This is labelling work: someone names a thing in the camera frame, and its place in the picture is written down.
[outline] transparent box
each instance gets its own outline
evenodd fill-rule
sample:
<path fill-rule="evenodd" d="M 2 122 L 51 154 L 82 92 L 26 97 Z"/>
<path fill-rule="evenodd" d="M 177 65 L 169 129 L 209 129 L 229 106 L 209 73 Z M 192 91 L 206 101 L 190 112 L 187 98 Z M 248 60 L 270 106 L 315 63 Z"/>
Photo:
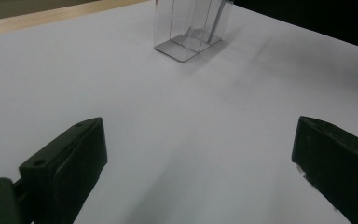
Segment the transparent box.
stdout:
<path fill-rule="evenodd" d="M 222 40 L 233 0 L 156 0 L 156 50 L 185 62 Z"/>

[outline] dark object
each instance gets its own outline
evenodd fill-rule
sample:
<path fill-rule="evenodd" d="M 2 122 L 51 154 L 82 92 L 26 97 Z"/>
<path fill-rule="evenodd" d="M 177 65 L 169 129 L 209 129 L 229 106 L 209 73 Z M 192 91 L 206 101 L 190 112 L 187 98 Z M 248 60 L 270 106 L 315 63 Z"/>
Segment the dark object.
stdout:
<path fill-rule="evenodd" d="M 358 46 L 358 0 L 236 0 L 234 3 Z"/>
<path fill-rule="evenodd" d="M 300 117 L 292 161 L 336 209 L 358 224 L 358 137 L 322 120 Z"/>
<path fill-rule="evenodd" d="M 101 118 L 80 122 L 0 178 L 0 224 L 70 224 L 107 163 Z"/>

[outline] white table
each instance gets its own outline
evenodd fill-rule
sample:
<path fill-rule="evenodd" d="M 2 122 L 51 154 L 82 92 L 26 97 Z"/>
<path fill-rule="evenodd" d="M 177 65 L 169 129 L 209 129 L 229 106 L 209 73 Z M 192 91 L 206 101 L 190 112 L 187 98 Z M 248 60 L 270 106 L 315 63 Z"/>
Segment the white table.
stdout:
<path fill-rule="evenodd" d="M 349 223 L 291 162 L 301 115 L 358 136 L 358 47 L 234 7 L 188 63 L 154 2 L 0 35 L 0 177 L 103 117 L 109 163 L 76 223 Z"/>

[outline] wooden strip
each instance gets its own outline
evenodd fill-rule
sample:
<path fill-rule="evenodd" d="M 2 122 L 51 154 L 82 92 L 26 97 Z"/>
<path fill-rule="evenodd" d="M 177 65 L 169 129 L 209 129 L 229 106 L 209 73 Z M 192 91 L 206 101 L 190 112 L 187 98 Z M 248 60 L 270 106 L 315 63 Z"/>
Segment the wooden strip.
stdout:
<path fill-rule="evenodd" d="M 112 8 L 129 6 L 145 1 L 148 0 L 101 0 L 72 7 L 62 7 L 43 12 L 4 18 L 0 19 L 0 34 L 54 21 L 63 21 Z"/>

